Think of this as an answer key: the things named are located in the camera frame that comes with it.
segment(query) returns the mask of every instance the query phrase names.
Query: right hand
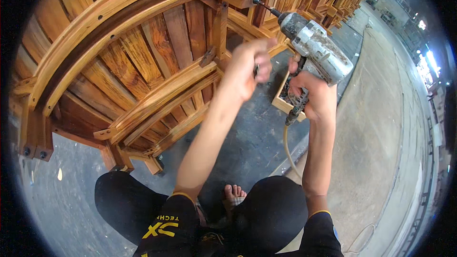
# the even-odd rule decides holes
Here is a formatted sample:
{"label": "right hand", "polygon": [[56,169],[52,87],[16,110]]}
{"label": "right hand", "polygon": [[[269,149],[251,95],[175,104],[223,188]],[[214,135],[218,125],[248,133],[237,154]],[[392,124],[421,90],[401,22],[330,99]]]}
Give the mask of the right hand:
{"label": "right hand", "polygon": [[[289,72],[297,71],[297,63],[289,59]],[[336,85],[328,87],[327,83],[308,71],[301,71],[290,80],[289,88],[300,96],[301,88],[308,89],[309,102],[305,106],[306,117],[313,122],[334,124],[336,122]]]}

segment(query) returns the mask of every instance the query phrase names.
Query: yellow logo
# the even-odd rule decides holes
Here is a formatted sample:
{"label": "yellow logo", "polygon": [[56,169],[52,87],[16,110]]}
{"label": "yellow logo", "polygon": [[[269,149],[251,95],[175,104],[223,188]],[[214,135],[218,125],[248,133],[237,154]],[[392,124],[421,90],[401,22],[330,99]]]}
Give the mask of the yellow logo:
{"label": "yellow logo", "polygon": [[168,235],[169,237],[174,237],[174,232],[171,231],[165,231],[164,228],[167,226],[174,226],[178,227],[178,224],[175,222],[167,222],[163,224],[162,222],[157,222],[154,226],[149,226],[148,229],[149,231],[146,232],[146,234],[143,236],[143,239],[148,238],[150,235],[152,236],[157,236],[157,232],[159,234],[165,234]]}

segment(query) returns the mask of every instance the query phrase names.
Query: black shirt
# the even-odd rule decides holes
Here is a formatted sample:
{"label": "black shirt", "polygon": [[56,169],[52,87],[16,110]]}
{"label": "black shirt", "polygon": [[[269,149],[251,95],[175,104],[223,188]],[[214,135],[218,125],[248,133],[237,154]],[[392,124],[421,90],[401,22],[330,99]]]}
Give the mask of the black shirt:
{"label": "black shirt", "polygon": [[[200,227],[197,209],[187,195],[168,198],[160,215],[149,226],[134,257],[250,257],[245,248],[232,247],[223,231]],[[306,222],[300,249],[285,256],[343,256],[330,214],[320,211]]]}

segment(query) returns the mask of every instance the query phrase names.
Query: toe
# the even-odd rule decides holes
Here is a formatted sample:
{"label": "toe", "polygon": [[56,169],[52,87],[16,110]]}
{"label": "toe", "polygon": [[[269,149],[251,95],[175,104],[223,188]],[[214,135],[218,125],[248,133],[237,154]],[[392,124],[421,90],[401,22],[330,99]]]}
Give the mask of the toe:
{"label": "toe", "polygon": [[232,186],[231,185],[226,185],[224,188],[225,192],[225,197],[227,199],[232,199],[233,198],[233,193],[232,193]]}

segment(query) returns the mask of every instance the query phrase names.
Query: bare foot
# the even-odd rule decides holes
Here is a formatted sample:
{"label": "bare foot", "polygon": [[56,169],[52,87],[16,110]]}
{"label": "bare foot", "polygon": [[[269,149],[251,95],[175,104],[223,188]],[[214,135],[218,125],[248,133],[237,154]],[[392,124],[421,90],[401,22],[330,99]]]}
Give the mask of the bare foot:
{"label": "bare foot", "polygon": [[226,185],[224,188],[225,198],[224,207],[227,211],[228,218],[232,217],[232,209],[238,204],[242,203],[247,193],[241,190],[240,186],[237,185]]}

